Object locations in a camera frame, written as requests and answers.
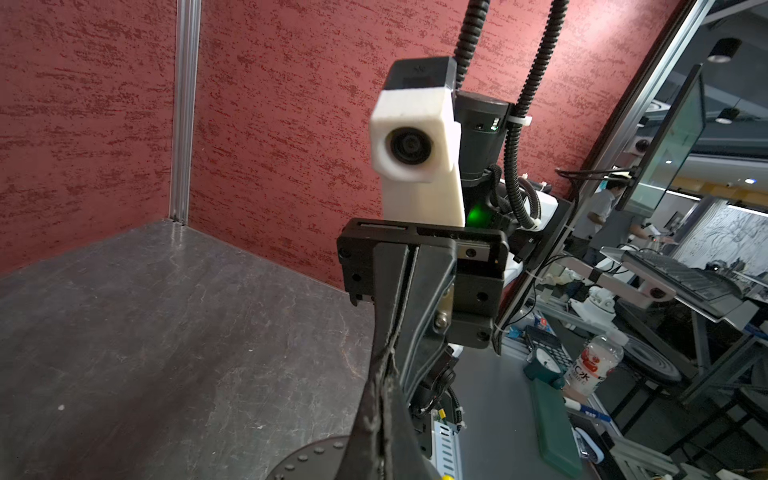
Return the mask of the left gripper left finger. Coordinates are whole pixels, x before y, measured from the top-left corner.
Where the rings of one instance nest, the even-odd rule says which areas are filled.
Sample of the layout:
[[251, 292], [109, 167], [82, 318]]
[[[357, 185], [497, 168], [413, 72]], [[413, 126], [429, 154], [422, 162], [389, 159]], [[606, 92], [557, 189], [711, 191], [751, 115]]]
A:
[[387, 479], [385, 400], [388, 361], [371, 362], [336, 479]]

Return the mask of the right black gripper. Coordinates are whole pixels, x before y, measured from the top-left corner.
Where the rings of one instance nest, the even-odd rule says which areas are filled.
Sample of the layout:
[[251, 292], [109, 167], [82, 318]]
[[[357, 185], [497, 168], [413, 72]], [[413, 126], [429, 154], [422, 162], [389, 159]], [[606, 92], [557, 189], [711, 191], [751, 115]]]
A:
[[444, 339], [489, 347], [509, 257], [503, 232], [355, 218], [337, 252], [351, 302], [374, 303], [372, 365], [397, 375], [405, 396]]

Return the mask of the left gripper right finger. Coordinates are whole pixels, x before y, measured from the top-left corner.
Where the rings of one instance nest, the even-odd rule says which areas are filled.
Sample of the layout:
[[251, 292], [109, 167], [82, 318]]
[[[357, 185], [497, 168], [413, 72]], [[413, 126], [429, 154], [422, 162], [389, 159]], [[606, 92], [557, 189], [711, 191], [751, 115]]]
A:
[[383, 478], [440, 478], [420, 449], [396, 375], [383, 378]]

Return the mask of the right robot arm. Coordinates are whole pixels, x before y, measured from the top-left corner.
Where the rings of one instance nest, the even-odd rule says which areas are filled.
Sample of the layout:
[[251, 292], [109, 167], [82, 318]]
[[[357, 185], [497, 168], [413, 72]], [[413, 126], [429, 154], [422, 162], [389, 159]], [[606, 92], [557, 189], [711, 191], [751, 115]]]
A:
[[451, 388], [460, 348], [499, 348], [502, 307], [522, 270], [542, 264], [571, 206], [520, 177], [523, 207], [541, 223], [523, 229], [506, 193], [510, 179], [492, 161], [509, 148], [514, 105], [464, 92], [456, 108], [465, 228], [354, 220], [338, 239], [352, 303], [391, 300], [390, 312], [404, 318], [400, 333], [409, 363], [399, 372], [414, 419], [454, 408], [453, 419], [461, 420]]

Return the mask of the large perforated keyring yellow segment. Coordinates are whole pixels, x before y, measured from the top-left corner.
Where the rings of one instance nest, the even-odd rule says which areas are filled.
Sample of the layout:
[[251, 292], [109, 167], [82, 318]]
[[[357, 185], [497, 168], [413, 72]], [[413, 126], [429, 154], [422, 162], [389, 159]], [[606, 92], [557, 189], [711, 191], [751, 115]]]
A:
[[315, 441], [287, 455], [266, 475], [266, 480], [332, 480], [344, 457], [349, 437]]

